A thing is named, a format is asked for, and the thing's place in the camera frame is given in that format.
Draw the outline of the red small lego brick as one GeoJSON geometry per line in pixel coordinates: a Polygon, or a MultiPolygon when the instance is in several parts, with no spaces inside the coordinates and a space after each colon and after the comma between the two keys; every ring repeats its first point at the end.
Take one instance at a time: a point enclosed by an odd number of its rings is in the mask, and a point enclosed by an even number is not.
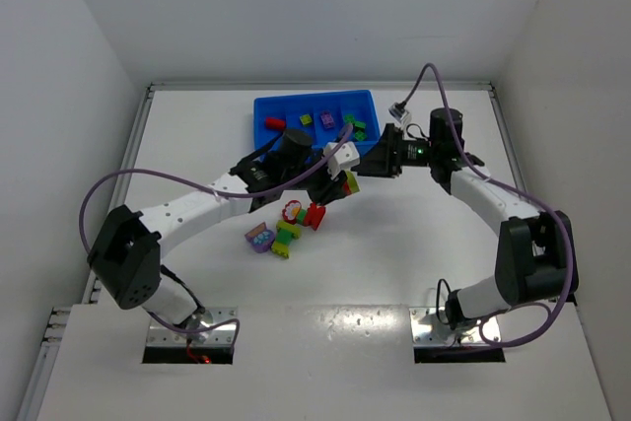
{"type": "Polygon", "coordinates": [[[353,191],[351,190],[351,188],[350,188],[350,186],[349,186],[348,182],[345,182],[345,183],[343,184],[342,188],[343,188],[343,190],[344,190],[344,192],[345,192],[345,194],[346,194],[346,195],[350,195],[350,194],[352,194],[352,193],[353,193],[353,191]]]}

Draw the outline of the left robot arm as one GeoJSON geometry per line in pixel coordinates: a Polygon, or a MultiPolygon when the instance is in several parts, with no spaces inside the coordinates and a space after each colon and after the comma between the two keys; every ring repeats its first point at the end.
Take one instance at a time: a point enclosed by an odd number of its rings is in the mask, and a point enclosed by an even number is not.
{"type": "Polygon", "coordinates": [[[87,262],[123,310],[142,308],[165,328],[197,335],[215,329],[190,288],[163,263],[177,246],[211,227],[253,213],[304,190],[319,206],[350,193],[350,170],[360,162],[346,125],[322,148],[300,129],[288,128],[208,185],[183,179],[191,192],[170,202],[108,212],[87,262]]]}

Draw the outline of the green curved lego brick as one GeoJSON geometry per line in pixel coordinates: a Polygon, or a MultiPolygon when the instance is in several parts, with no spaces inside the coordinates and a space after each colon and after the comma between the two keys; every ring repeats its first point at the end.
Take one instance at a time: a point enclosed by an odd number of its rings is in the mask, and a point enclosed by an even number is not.
{"type": "Polygon", "coordinates": [[[356,124],[356,118],[353,114],[345,114],[343,116],[343,121],[345,124],[351,124],[352,126],[356,124]]]}

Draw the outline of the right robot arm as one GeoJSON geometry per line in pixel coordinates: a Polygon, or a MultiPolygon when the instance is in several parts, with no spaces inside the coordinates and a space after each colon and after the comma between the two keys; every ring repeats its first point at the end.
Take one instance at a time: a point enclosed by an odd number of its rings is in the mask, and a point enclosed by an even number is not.
{"type": "Polygon", "coordinates": [[[578,287],[569,218],[535,207],[511,187],[495,182],[483,161],[463,149],[462,115],[437,108],[426,138],[406,139],[390,123],[355,172],[396,177],[406,167],[426,167],[435,183],[466,204],[498,238],[493,274],[449,292],[445,323],[452,330],[506,313],[521,305],[558,297],[578,287]]]}

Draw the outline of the purple butterfly lego brick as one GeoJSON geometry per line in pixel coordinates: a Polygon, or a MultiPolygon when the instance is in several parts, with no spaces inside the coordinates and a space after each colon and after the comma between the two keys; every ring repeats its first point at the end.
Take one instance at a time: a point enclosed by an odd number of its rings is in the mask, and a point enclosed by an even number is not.
{"type": "Polygon", "coordinates": [[[334,118],[328,110],[322,111],[319,118],[324,129],[329,130],[335,127],[334,118]]]}

